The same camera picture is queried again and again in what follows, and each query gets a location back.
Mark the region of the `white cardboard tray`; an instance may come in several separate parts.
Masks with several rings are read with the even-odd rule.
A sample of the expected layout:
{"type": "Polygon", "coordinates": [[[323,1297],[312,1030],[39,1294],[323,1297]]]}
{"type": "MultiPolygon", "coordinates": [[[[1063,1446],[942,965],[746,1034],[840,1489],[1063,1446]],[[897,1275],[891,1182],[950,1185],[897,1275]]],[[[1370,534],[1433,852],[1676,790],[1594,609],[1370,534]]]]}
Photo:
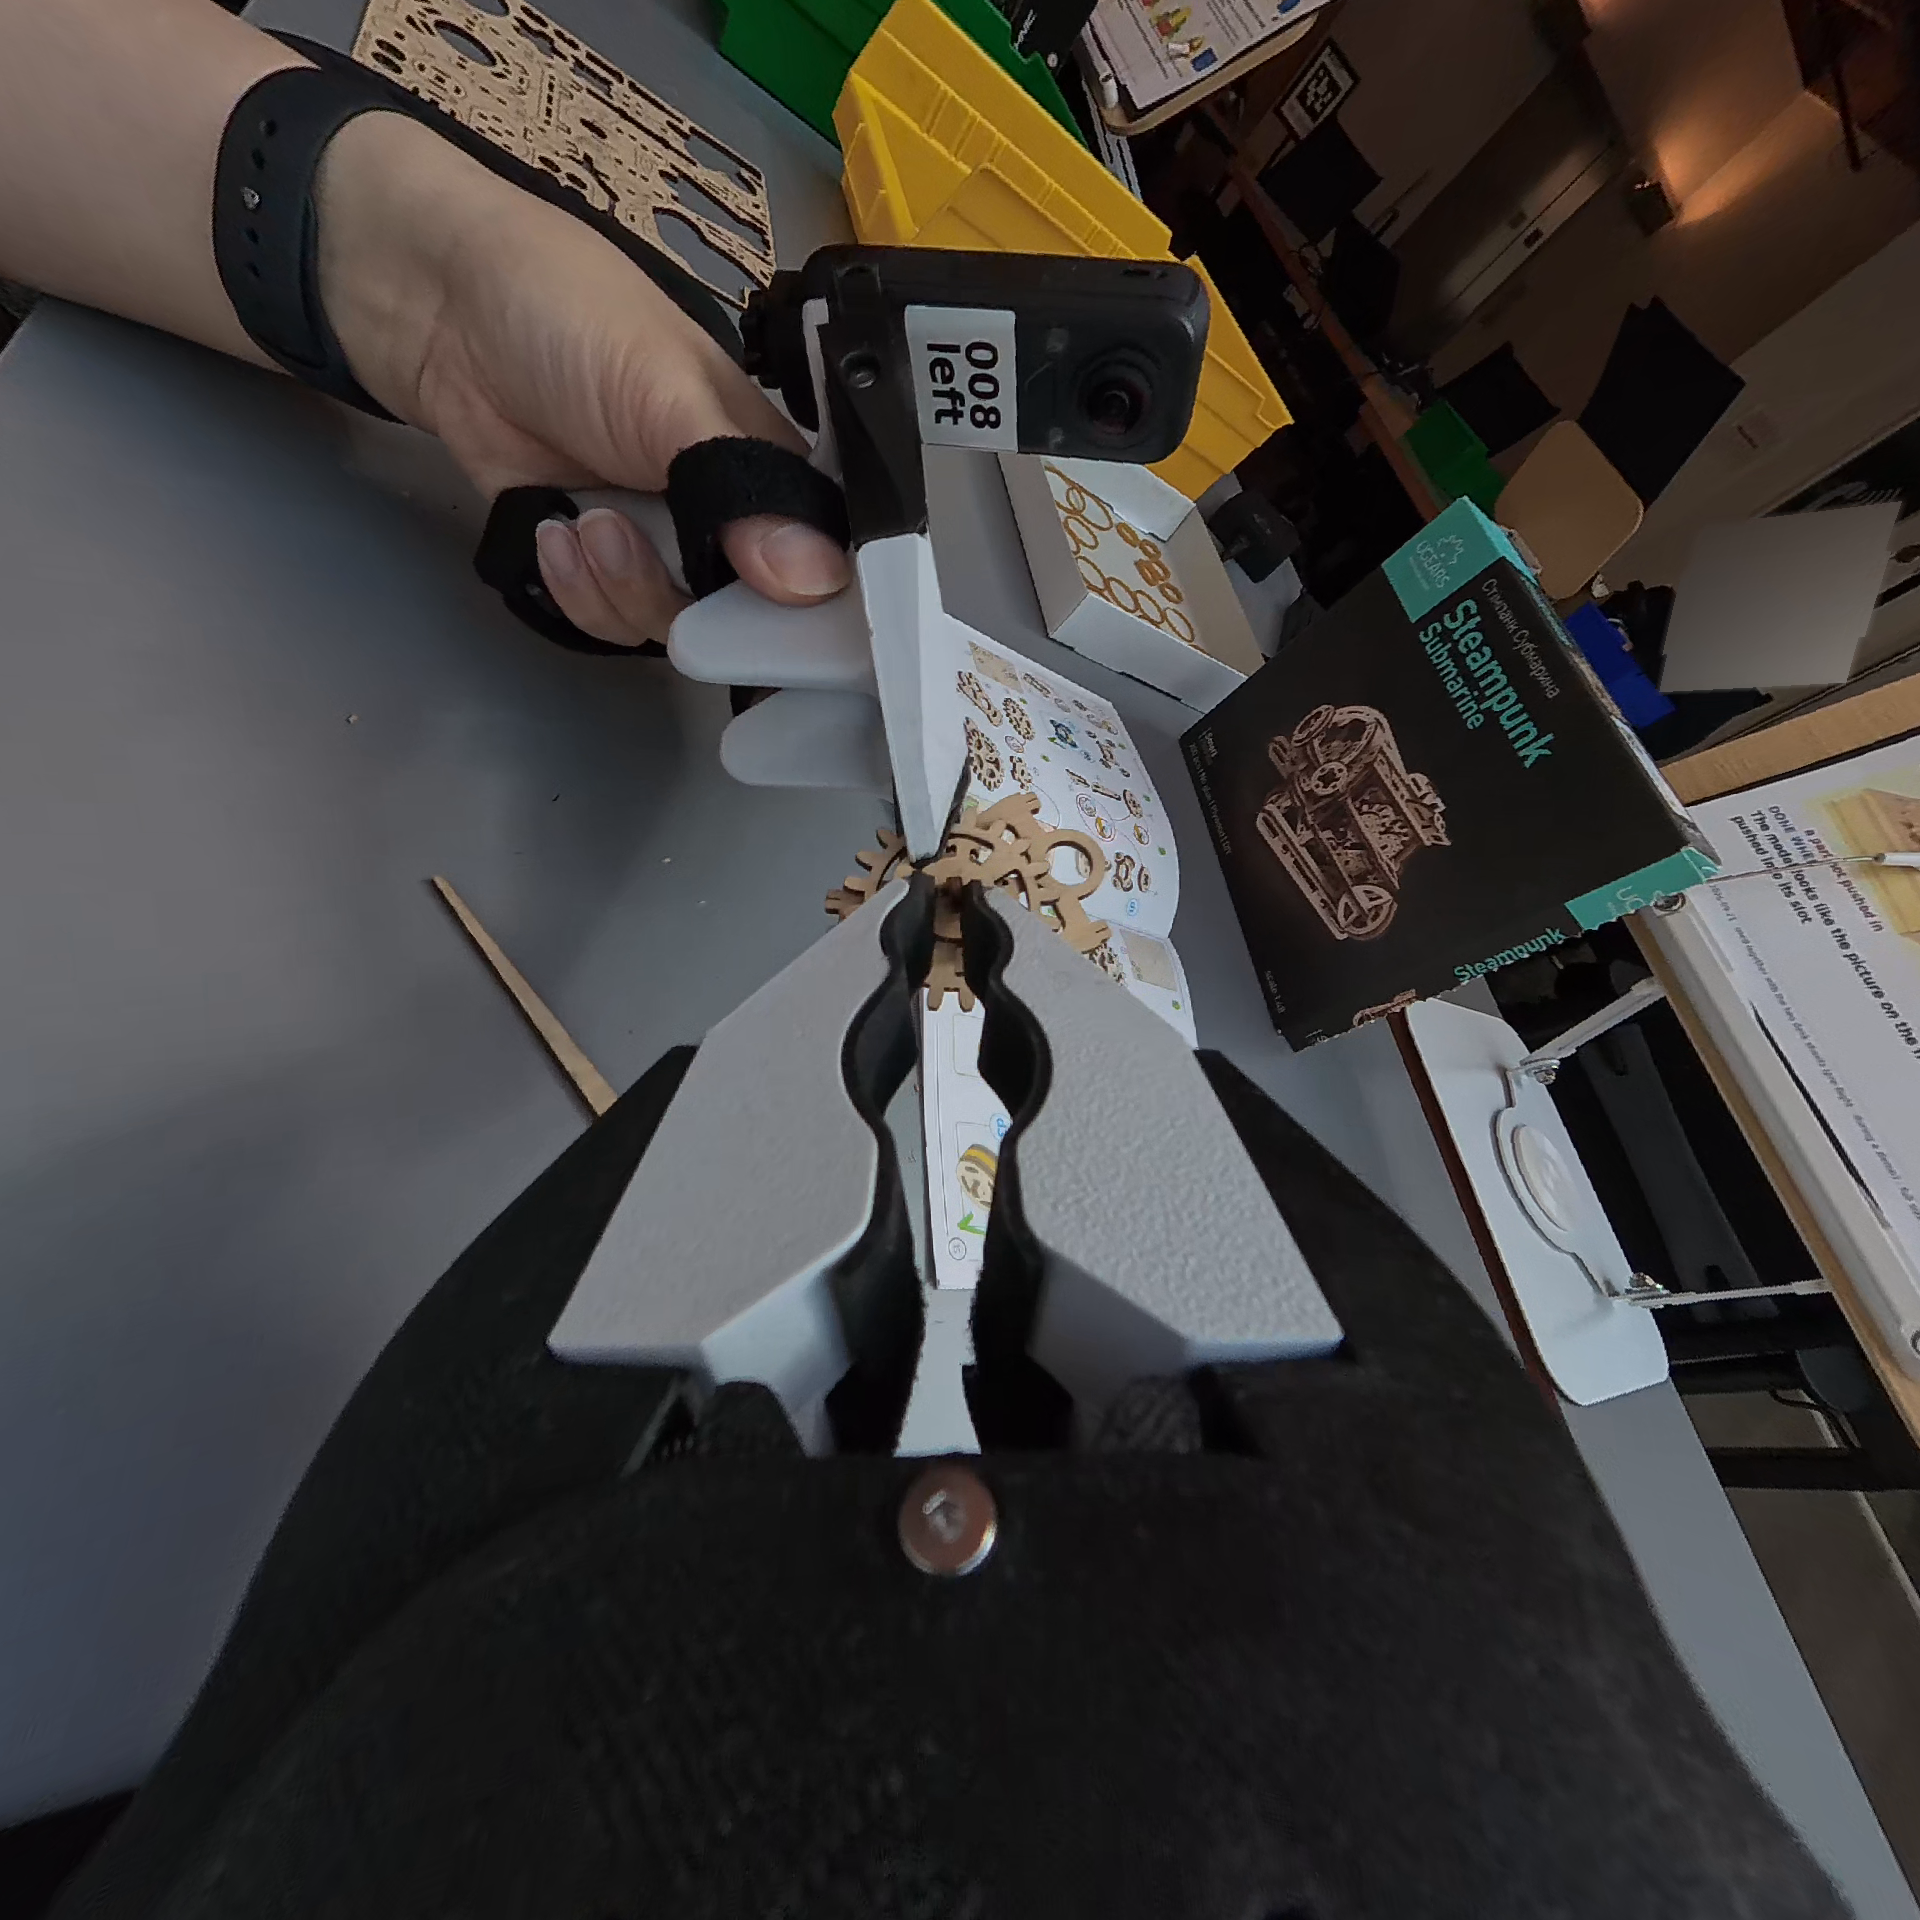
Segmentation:
{"type": "Polygon", "coordinates": [[[996,461],[1050,637],[1199,713],[1259,670],[1187,494],[1136,465],[1011,451],[996,461]]]}

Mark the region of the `person's left hand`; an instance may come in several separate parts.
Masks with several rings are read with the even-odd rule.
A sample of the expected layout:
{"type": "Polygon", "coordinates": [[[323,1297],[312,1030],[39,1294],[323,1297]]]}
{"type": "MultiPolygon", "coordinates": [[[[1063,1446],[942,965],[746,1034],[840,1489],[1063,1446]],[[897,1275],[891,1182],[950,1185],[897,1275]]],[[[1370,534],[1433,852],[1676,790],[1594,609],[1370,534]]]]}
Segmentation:
{"type": "Polygon", "coordinates": [[[800,433],[601,234],[419,121],[355,116],[319,171],[321,301],[359,387],[482,496],[662,494],[690,446],[800,433]]]}

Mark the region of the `black model kit box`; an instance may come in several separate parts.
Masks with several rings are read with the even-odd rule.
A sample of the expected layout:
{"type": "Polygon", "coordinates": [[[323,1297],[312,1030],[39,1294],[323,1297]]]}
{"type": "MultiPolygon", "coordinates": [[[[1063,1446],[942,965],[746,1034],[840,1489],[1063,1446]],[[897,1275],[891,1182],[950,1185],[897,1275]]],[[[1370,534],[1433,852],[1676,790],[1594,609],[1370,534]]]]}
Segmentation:
{"type": "Polygon", "coordinates": [[[1291,1049],[1721,874],[1507,531],[1467,498],[1183,750],[1291,1049]]]}

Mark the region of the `laser-cut wooden parts sheet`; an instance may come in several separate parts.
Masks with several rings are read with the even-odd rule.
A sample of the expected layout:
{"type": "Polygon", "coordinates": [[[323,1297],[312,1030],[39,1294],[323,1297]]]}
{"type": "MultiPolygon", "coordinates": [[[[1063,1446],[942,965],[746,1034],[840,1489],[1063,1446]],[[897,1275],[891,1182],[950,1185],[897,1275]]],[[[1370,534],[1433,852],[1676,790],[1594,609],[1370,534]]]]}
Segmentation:
{"type": "Polygon", "coordinates": [[[353,57],[658,246],[723,304],[769,286],[764,176],[527,2],[369,2],[353,57]]]}

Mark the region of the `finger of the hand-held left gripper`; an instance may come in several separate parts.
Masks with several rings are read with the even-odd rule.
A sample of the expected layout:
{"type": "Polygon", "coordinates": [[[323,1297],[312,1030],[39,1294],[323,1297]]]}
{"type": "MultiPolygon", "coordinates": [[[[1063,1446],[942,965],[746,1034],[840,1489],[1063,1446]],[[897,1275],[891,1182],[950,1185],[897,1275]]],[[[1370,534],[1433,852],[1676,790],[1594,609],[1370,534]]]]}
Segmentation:
{"type": "Polygon", "coordinates": [[[953,685],[953,645],[968,636],[945,610],[926,532],[871,540],[856,552],[856,588],[871,636],[881,725],[905,851],[945,851],[969,780],[969,747],[953,685]]]}

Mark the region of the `tan chair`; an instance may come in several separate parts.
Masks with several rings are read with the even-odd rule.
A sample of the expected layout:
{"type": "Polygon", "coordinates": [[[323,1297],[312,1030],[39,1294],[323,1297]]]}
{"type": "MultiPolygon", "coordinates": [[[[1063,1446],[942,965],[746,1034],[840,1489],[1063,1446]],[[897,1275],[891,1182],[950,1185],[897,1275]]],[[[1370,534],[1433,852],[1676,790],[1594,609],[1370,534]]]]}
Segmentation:
{"type": "Polygon", "coordinates": [[[1496,522],[1555,604],[1585,594],[1641,520],[1639,494],[1570,421],[1543,433],[1496,502],[1496,522]]]}

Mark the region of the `illustrated instruction booklet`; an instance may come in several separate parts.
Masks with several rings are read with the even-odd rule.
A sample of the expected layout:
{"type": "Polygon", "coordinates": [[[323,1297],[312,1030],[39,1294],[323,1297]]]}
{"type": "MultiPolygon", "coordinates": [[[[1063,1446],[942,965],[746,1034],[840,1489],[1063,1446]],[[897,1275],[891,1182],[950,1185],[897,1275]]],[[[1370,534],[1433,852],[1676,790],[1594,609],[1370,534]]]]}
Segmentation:
{"type": "MultiPolygon", "coordinates": [[[[1193,1042],[1193,998],[1171,942],[1183,889],[1178,838],[1121,713],[985,641],[956,643],[953,664],[969,754],[962,809],[1034,794],[1046,826],[1099,843],[1111,876],[1088,910],[1121,934],[1143,969],[1169,969],[1178,979],[1175,993],[1122,987],[1193,1042]]],[[[937,1012],[924,1005],[919,1090],[929,1260],[937,1289],[972,1289],[979,1281],[1002,1141],[1014,1124],[977,1064],[983,1029],[980,1005],[975,1014],[960,1014],[953,1001],[937,1012]]]]}

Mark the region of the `white metal plate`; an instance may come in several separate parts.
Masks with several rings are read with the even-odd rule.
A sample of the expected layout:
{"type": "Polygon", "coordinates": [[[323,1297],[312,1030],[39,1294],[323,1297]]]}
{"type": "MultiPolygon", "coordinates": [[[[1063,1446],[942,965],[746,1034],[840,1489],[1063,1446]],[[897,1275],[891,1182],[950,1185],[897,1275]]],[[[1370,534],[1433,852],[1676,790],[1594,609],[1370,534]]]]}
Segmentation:
{"type": "Polygon", "coordinates": [[[1668,1380],[1657,1316],[1527,1048],[1448,998],[1407,1012],[1409,1042],[1463,1169],[1500,1273],[1563,1402],[1595,1405],[1668,1380]]]}

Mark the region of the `wooden gear assembly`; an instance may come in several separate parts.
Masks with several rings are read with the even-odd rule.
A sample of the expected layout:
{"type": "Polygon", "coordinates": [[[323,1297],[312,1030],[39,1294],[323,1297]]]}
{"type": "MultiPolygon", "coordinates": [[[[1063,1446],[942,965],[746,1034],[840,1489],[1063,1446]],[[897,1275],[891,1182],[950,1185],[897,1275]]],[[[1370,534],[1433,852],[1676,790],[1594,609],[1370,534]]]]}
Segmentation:
{"type": "Polygon", "coordinates": [[[848,918],[897,877],[929,874],[935,885],[935,938],[926,977],[926,1009],[937,1012],[953,1001],[960,1014],[975,1014],[977,997],[964,973],[960,906],[964,889],[980,882],[1009,893],[1062,932],[1071,948],[1111,981],[1131,993],[1175,993],[1178,979],[1167,968],[1143,969],[1121,934],[1088,901],[1111,876],[1108,856],[1097,838],[1047,826],[1041,797],[1015,794],[990,806],[964,806],[945,838],[945,851],[918,862],[898,833],[881,827],[874,849],[856,852],[856,872],[825,896],[827,917],[848,918]]]}

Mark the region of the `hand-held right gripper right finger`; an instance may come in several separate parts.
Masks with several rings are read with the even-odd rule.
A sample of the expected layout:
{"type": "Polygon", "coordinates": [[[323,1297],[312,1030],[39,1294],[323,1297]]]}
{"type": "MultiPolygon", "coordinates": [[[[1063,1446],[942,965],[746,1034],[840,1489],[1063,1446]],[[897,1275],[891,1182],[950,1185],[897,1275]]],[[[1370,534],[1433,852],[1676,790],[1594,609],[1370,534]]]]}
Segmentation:
{"type": "Polygon", "coordinates": [[[985,1450],[1067,1450],[1143,1380],[1322,1361],[1342,1328],[1179,1030],[1041,915],[960,908],[977,1066],[1009,1115],[972,1307],[985,1450]]]}

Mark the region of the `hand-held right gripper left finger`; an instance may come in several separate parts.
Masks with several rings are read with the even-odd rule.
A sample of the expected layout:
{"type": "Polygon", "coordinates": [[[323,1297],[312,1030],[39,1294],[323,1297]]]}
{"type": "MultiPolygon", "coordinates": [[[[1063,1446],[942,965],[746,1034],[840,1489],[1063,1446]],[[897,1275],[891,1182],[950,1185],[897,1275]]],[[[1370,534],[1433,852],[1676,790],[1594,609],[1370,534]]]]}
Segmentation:
{"type": "Polygon", "coordinates": [[[924,1341],[888,1124],[919,1067],[924,881],[888,882],[698,1048],[548,1349],[764,1386],[806,1451],[891,1456],[924,1341]]]}

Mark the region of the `yellow plastic bin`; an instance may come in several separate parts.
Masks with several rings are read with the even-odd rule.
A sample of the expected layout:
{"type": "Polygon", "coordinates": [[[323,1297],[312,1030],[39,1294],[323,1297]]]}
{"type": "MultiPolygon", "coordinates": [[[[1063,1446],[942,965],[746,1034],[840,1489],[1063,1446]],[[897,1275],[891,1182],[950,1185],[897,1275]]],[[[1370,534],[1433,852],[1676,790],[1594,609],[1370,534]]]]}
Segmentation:
{"type": "Polygon", "coordinates": [[[930,2],[897,2],[833,110],[856,238],[1174,259],[1171,230],[930,2]]]}

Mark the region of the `small square marker tag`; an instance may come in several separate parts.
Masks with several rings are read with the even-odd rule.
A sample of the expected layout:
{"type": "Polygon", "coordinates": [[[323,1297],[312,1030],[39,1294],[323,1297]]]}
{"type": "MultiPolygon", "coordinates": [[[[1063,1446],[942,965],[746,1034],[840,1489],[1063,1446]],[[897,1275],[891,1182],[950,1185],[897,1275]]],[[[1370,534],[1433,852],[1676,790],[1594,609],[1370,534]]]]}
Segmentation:
{"type": "Polygon", "coordinates": [[[1323,123],[1336,121],[1342,106],[1355,93],[1359,83],[1359,68],[1337,41],[1322,41],[1280,96],[1283,148],[1306,141],[1323,123]]]}

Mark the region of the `blue plastic bin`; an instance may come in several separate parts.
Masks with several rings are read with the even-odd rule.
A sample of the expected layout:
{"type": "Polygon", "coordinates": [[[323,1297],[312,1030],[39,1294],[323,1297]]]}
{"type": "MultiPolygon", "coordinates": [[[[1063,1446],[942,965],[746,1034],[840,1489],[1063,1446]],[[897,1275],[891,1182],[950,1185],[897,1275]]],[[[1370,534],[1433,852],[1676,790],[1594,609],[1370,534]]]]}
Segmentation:
{"type": "Polygon", "coordinates": [[[1649,676],[1622,626],[1595,604],[1575,609],[1563,626],[1599,683],[1635,729],[1673,718],[1673,702],[1649,676]]]}

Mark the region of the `black wristband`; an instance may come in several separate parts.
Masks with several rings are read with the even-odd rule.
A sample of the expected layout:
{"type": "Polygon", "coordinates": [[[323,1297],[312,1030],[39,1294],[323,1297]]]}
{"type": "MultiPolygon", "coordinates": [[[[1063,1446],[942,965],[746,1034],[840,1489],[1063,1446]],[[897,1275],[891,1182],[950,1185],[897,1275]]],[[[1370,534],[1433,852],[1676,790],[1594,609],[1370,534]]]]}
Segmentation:
{"type": "Polygon", "coordinates": [[[415,116],[401,89],[314,38],[270,33],[300,65],[255,83],[219,140],[211,250],[241,329],[282,372],[383,424],[395,424],[353,376],[321,293],[321,165],[351,121],[415,116]]]}

